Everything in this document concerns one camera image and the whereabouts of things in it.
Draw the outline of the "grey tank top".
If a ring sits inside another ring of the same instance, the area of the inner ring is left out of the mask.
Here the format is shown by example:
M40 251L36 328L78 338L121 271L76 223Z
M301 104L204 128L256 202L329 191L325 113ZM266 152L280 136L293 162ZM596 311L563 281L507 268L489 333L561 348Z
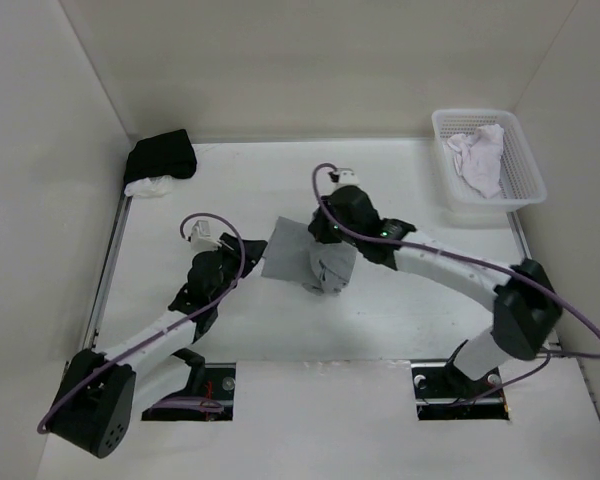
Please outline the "grey tank top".
M298 284L316 295L338 295L350 283L357 251L346 243L319 243L307 225L279 217L263 258L265 278Z

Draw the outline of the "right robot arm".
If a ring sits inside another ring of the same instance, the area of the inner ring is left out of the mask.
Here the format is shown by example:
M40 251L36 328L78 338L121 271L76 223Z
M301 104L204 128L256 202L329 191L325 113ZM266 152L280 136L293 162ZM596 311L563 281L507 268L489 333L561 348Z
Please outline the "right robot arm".
M491 325L447 361L443 380L455 395L469 394L509 360L534 359L562 315L546 295L552 286L539 263L526 259L509 266L470 258L408 222L380 217L357 186L321 197L308 230L321 244L345 242L371 263L434 281L491 313Z

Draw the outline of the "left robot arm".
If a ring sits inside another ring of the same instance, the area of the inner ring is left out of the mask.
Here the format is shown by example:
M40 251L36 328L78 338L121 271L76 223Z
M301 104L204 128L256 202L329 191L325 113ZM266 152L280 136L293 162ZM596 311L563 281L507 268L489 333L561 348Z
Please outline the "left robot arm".
M223 234L212 249L196 253L185 283L156 321L115 347L84 349L72 358L39 431L105 458L134 413L173 392L199 395L205 376L196 366L203 361L187 349L209 331L223 296L251 273L266 247L264 240Z

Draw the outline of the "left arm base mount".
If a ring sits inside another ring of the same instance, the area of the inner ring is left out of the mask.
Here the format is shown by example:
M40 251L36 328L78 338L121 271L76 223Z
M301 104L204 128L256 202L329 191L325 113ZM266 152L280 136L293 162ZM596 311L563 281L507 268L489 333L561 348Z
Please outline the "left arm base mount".
M162 403L141 415L145 422L228 422L233 420L236 391L235 364L192 367L187 383Z

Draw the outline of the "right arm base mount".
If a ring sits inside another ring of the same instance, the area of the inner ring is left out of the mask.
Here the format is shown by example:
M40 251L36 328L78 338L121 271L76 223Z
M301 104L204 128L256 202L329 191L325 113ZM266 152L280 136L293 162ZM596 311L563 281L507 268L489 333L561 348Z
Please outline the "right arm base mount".
M416 414L421 421L509 420L498 368L479 380L448 376L444 361L413 362Z

